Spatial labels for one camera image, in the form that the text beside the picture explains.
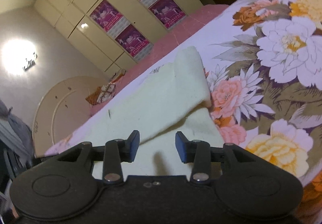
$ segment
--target bed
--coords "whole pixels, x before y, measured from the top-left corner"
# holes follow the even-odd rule
[[[238,0],[182,43],[173,41],[175,47],[164,45],[157,50],[156,45],[147,60],[123,78],[117,95],[47,154],[82,142],[83,133],[138,90],[151,73],[173,62],[182,49],[194,46],[212,97],[209,114],[223,141],[238,144],[298,177],[305,188],[297,217],[303,223],[319,224],[321,21],[322,0]]]

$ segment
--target wall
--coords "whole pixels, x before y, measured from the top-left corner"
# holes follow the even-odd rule
[[[11,39],[25,39],[36,46],[36,65],[23,75],[4,69],[3,45]],[[75,49],[33,8],[0,15],[0,99],[29,126],[41,98],[58,82],[74,76],[102,77],[104,74]]]

